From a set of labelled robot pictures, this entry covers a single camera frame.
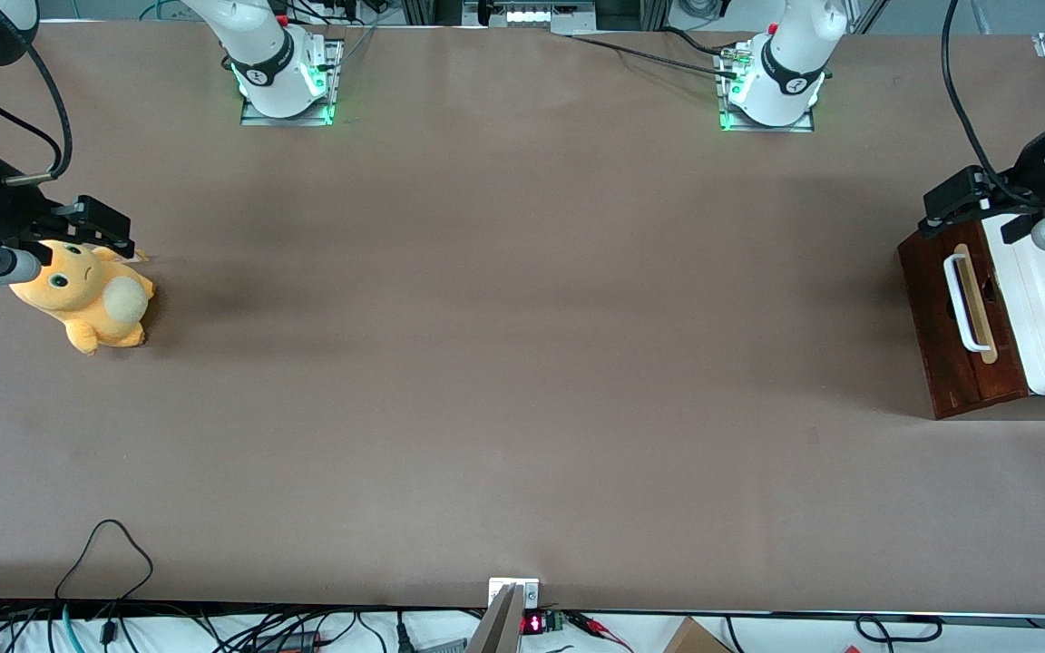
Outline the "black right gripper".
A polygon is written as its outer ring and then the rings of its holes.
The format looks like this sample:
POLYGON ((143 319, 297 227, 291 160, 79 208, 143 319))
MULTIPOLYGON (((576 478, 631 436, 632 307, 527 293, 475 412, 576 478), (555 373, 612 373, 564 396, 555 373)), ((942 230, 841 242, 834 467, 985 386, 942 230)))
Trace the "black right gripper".
POLYGON ((132 243, 132 220, 107 203, 90 195, 76 197, 76 232, 65 216, 54 214, 59 203, 46 199, 36 186, 11 187, 3 183, 16 169, 0 160, 0 247, 18 241, 54 239, 73 244, 91 244, 93 255, 112 263, 138 260, 132 243))

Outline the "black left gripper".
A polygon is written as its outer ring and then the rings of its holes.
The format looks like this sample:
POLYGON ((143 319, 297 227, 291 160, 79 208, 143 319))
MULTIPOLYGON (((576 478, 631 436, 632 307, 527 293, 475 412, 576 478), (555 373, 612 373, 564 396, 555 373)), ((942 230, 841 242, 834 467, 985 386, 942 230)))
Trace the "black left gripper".
MULTIPOLYGON (((1029 203, 1005 199, 1000 192, 992 194, 982 220, 986 235, 995 227, 993 219, 1007 215, 1007 221, 998 226, 1003 243, 1029 239, 1034 244, 1045 244, 1045 132, 1021 149, 1015 164, 1005 171, 1005 182, 1029 203)), ((918 236, 937 239, 943 231, 970 221, 970 216, 963 214, 978 210, 983 199, 986 199, 984 169, 971 165, 958 170, 924 195, 924 218, 918 220, 918 236)))

